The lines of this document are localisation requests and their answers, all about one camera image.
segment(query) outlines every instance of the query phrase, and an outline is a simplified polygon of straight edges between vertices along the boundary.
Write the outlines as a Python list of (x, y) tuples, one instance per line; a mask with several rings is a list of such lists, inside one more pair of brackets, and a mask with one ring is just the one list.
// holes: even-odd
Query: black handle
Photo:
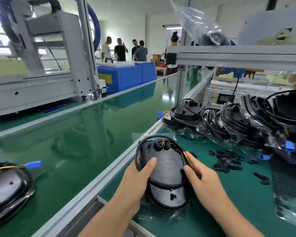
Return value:
[(108, 60), (111, 60), (111, 62), (114, 63), (112, 58), (106, 58), (105, 62), (108, 63)]
[(58, 0), (29, 0), (29, 4), (31, 4), (32, 6), (39, 6), (45, 3), (50, 3), (51, 13), (62, 10)]

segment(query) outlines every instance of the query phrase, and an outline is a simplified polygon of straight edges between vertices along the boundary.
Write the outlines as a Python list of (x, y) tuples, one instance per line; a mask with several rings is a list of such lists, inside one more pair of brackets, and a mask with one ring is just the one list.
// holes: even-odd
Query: white lid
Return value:
[(119, 68), (119, 67), (129, 67), (129, 66), (135, 66), (134, 63), (132, 62), (97, 62), (97, 66), (105, 66), (105, 67), (114, 67), (114, 68)]

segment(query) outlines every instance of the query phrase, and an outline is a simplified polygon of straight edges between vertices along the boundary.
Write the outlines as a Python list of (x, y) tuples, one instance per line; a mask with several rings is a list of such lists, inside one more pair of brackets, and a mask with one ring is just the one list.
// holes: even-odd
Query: finger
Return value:
[(153, 157), (148, 161), (148, 163), (145, 165), (145, 167), (141, 170), (140, 174), (144, 176), (145, 179), (149, 179), (152, 171), (156, 167), (157, 164), (157, 158)]
[(194, 170), (192, 170), (192, 168), (189, 167), (188, 165), (185, 165), (184, 166), (184, 172), (185, 172), (188, 180), (190, 181), (191, 185), (193, 186), (193, 188), (196, 188), (196, 186), (200, 183), (200, 180), (197, 177)]
[(198, 159), (196, 159), (194, 156), (192, 156), (188, 151), (186, 151), (185, 153), (188, 160), (192, 164), (193, 170), (198, 171), (201, 175), (203, 175), (208, 167), (200, 162)]

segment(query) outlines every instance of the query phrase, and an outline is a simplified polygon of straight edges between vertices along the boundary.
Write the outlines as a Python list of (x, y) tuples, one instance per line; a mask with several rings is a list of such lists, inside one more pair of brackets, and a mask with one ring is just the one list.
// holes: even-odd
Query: ceiling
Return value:
[[(59, 0), (65, 11), (76, 11), (76, 3), (73, 0)], [(185, 0), (173, 0), (180, 5)], [(197, 9), (211, 6), (243, 5), (246, 3), (258, 3), (262, 0), (197, 0)], [(110, 18), (123, 18), (125, 16), (152, 15), (172, 12), (170, 0), (88, 0), (99, 20)]]

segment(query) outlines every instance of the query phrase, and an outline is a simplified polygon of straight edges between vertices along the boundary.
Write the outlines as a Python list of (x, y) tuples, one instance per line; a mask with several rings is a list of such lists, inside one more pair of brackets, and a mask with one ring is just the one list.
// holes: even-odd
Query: blue machine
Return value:
[(134, 62), (136, 66), (140, 67), (141, 83), (147, 83), (157, 79), (156, 68), (153, 62)]
[(142, 83), (142, 72), (139, 66), (104, 67), (98, 66), (99, 79), (104, 79), (107, 93), (114, 94)]

